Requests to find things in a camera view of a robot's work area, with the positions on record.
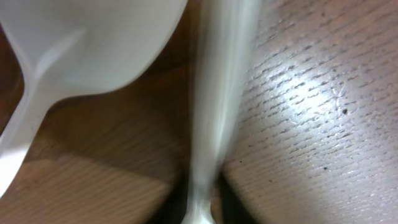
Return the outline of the white plastic spoon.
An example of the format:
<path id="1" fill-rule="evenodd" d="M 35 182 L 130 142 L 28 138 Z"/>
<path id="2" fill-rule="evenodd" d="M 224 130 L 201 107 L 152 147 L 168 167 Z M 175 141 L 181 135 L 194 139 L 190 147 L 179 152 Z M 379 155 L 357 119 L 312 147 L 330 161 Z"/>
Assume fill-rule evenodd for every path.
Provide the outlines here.
<path id="1" fill-rule="evenodd" d="M 211 192 L 236 133 L 263 2 L 205 1 L 195 61 L 192 152 L 182 224 L 213 223 Z"/>
<path id="2" fill-rule="evenodd" d="M 24 91 L 1 134 L 6 192 L 47 111 L 58 101 L 136 80 L 173 34 L 186 0 L 2 0 L 1 26 Z"/>

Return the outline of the white plastic spoon top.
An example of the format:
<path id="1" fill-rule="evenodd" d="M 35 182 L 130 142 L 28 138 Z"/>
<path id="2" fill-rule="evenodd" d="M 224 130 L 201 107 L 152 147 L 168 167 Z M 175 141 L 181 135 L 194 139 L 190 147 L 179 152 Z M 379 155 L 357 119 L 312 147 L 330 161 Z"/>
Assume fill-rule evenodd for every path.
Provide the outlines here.
<path id="1" fill-rule="evenodd" d="M 173 34 L 186 0 L 2 0 L 1 26 L 24 91 L 1 134 L 6 192 L 47 111 L 58 101 L 136 80 Z"/>

